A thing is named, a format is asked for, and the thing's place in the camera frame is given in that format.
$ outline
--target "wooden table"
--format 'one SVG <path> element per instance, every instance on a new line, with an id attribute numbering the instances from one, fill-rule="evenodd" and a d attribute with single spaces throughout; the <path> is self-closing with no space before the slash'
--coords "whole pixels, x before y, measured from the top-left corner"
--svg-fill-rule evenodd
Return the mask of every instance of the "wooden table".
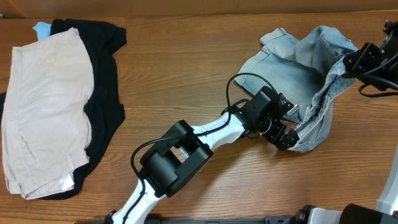
<path id="1" fill-rule="evenodd" d="M 283 27 L 301 39 L 324 24 L 339 28 L 357 47 L 381 44 L 384 21 L 398 20 L 398 12 L 94 19 L 127 29 L 127 45 L 115 54 L 126 120 L 76 197 L 24 200 L 11 195 L 1 178 L 0 223 L 103 219 L 124 205 L 137 184 L 132 151 L 180 119 L 191 125 L 216 119 L 226 106 L 226 82 L 259 51 L 264 34 Z M 32 27 L 38 21 L 0 20 L 1 91 L 7 89 L 11 47 L 34 42 Z M 374 208 L 397 144 L 398 103 L 396 97 L 365 98 L 359 86 L 335 100 L 330 136 L 313 152 L 278 151 L 265 139 L 222 146 L 152 212 L 179 219 L 261 218 L 290 215 L 305 204 Z M 231 101 L 242 97 L 248 96 L 233 85 Z"/>

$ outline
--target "blue fabric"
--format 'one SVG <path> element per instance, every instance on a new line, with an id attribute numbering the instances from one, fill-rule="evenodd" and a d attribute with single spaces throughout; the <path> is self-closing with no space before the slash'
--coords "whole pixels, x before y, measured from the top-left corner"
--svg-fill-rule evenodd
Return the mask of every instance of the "blue fabric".
<path id="1" fill-rule="evenodd" d="M 290 150 L 312 150 L 329 135 L 333 99 L 354 83 L 341 75 L 345 73 L 343 57 L 357 48 L 338 29 L 327 26 L 315 28 L 302 40 L 276 29 L 262 37 L 261 44 L 260 52 L 239 72 L 263 76 L 299 105 L 299 111 L 287 118 L 298 123 L 295 129 L 300 137 Z M 253 95 L 266 85 L 247 75 L 235 81 Z"/>
<path id="2" fill-rule="evenodd" d="M 50 36 L 51 24 L 47 24 L 45 22 L 38 22 L 36 26 L 33 27 L 33 30 L 35 30 L 37 33 L 37 40 L 42 40 Z"/>

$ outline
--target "beige fabric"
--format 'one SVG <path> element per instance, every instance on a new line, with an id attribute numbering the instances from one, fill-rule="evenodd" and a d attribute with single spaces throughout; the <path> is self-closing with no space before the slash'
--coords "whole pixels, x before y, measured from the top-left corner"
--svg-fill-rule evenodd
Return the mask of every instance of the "beige fabric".
<path id="1" fill-rule="evenodd" d="M 7 188 L 26 199 L 63 189 L 63 177 L 88 163 L 91 125 L 83 107 L 93 69 L 77 29 L 12 49 L 2 116 Z"/>

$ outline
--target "white tag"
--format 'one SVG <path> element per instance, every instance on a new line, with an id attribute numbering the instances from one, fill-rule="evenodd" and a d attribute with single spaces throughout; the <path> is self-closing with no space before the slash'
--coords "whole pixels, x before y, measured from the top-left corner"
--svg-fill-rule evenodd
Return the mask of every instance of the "white tag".
<path id="1" fill-rule="evenodd" d="M 75 185 L 74 181 L 70 177 L 70 174 L 65 174 L 60 179 L 60 184 L 62 186 L 62 190 L 66 190 L 71 186 Z"/>

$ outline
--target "clothing pile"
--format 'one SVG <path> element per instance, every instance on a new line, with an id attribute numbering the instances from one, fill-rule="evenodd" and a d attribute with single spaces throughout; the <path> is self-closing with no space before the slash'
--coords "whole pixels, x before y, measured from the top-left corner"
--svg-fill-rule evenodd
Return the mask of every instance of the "clothing pile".
<path id="1" fill-rule="evenodd" d="M 66 199 L 79 193 L 124 121 L 112 54 L 126 44 L 126 30 L 72 19 L 34 29 L 38 42 L 13 48 L 8 90 L 0 95 L 6 183 L 26 199 Z M 341 75 L 343 57 L 357 48 L 326 26 L 302 40 L 276 29 L 261 43 L 239 72 L 266 78 L 298 104 L 285 117 L 298 124 L 300 138 L 289 149 L 312 150 L 328 137 L 333 100 L 354 83 Z M 249 75 L 235 81 L 253 95 L 266 85 Z"/>
<path id="2" fill-rule="evenodd" d="M 126 44 L 126 30 L 72 19 L 34 29 L 38 42 L 12 49 L 0 95 L 6 184 L 25 199 L 66 199 L 79 193 L 124 121 L 112 54 Z"/>

